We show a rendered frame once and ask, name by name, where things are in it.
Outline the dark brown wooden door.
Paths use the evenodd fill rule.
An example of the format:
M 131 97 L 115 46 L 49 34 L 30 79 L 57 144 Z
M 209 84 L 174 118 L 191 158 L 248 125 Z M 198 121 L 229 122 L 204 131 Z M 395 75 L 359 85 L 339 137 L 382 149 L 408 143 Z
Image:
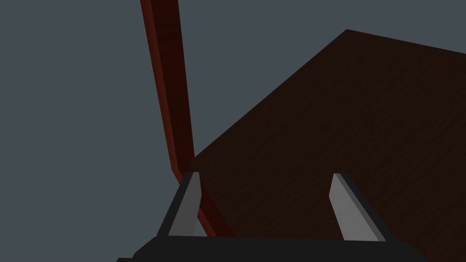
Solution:
M 343 240 L 346 173 L 397 240 L 466 262 L 466 54 L 345 30 L 191 167 L 219 236 Z

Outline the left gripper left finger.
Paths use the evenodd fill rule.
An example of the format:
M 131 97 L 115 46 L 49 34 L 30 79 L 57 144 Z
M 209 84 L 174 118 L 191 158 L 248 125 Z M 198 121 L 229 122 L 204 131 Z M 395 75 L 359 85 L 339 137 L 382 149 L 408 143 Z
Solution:
M 157 237 L 193 236 L 202 192 L 199 173 L 186 173 L 157 232 Z

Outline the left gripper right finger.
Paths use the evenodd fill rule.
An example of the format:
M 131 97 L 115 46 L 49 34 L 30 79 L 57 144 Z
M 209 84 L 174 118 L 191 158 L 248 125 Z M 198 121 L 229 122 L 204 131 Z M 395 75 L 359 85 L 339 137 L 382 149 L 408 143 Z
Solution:
M 396 241 L 348 174 L 333 174 L 329 200 L 344 240 Z

